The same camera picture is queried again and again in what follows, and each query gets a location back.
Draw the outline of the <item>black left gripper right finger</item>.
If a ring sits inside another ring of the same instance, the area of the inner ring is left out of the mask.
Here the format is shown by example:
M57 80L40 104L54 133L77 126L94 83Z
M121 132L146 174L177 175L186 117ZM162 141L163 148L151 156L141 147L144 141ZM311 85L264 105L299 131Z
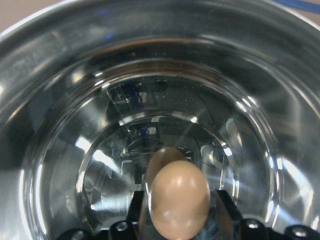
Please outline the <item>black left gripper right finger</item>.
M225 240L318 240L320 233L305 225L291 225L279 233L253 218L243 218L225 190L216 191L216 223Z

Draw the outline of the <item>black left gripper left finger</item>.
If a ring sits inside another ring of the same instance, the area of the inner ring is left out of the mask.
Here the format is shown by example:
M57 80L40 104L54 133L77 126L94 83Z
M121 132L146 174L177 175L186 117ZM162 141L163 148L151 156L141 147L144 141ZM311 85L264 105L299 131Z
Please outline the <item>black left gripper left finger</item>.
M144 191L135 191L125 220L115 222L109 229L97 234L87 230L74 228L59 236L60 240L138 240L139 220L143 210Z

